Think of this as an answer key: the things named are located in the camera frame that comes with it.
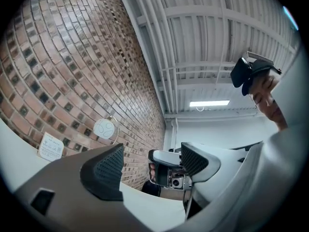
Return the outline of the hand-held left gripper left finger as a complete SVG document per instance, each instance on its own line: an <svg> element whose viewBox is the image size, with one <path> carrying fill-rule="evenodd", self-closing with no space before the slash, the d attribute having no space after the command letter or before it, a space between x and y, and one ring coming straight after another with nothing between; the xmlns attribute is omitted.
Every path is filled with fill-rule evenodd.
<svg viewBox="0 0 309 232"><path fill-rule="evenodd" d="M50 232L146 232L120 191L124 147L104 146L55 160L16 198Z"/></svg>

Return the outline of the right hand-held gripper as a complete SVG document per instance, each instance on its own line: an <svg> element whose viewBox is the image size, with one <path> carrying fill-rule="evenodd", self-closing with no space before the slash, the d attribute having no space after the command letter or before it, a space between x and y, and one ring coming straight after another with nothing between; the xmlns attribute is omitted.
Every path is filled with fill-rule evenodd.
<svg viewBox="0 0 309 232"><path fill-rule="evenodd" d="M164 151L150 150L148 162L155 165L156 182L153 184L182 191L189 191L192 188L192 180L182 165L181 150Z"/></svg>

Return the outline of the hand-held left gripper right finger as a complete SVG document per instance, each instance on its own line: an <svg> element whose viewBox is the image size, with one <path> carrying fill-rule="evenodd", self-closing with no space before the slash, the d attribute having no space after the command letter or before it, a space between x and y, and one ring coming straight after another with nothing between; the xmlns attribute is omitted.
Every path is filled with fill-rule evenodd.
<svg viewBox="0 0 309 232"><path fill-rule="evenodd" d="M279 210L305 165L305 134L278 132L248 151L182 143L192 180L175 232L253 232Z"/></svg>

